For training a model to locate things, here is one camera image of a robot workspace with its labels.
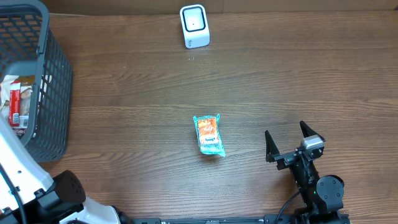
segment plastic packaging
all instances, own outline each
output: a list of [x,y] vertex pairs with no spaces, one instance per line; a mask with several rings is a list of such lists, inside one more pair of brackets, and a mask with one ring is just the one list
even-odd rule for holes
[[224,145],[218,131],[219,120],[220,114],[217,114],[217,116],[193,117],[198,145],[203,154],[217,154],[225,157]]

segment white square object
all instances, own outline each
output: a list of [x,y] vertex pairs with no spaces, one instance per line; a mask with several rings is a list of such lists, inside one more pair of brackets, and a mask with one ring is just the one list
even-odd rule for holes
[[202,47],[210,43],[206,11],[202,5],[182,7],[180,17],[187,48]]

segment red package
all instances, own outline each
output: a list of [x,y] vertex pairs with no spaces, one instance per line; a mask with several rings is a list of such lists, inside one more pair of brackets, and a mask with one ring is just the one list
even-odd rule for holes
[[10,112],[8,122],[12,127],[19,126],[19,109],[21,101],[21,83],[20,81],[11,83],[10,86]]

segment gray basket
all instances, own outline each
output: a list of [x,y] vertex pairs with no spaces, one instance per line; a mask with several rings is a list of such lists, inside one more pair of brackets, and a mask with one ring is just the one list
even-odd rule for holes
[[49,11],[37,0],[0,1],[0,81],[35,75],[29,122],[21,142],[37,162],[67,149],[72,67],[49,29]]

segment wire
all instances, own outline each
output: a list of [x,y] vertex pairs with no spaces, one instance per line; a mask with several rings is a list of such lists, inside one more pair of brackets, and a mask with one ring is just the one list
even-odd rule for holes
[[296,194],[294,194],[291,198],[288,199],[288,201],[284,204],[284,206],[282,206],[282,208],[280,208],[278,216],[276,216],[276,220],[275,220],[275,224],[279,223],[279,217],[282,214],[282,212],[285,210],[285,208],[288,206],[288,204],[290,202],[292,202],[292,200],[297,197],[300,194],[300,191],[298,191]]
[[10,178],[8,177],[6,171],[0,164],[0,174],[4,178],[4,181],[6,181],[6,184],[11,190],[11,193],[14,195],[15,200],[17,201],[17,204],[19,206],[19,212],[21,213],[21,218],[22,218],[22,223],[27,224],[27,219],[26,219],[26,213],[24,209],[24,204],[22,203],[21,197],[19,196],[18,190],[14,187],[14,184],[12,184]]

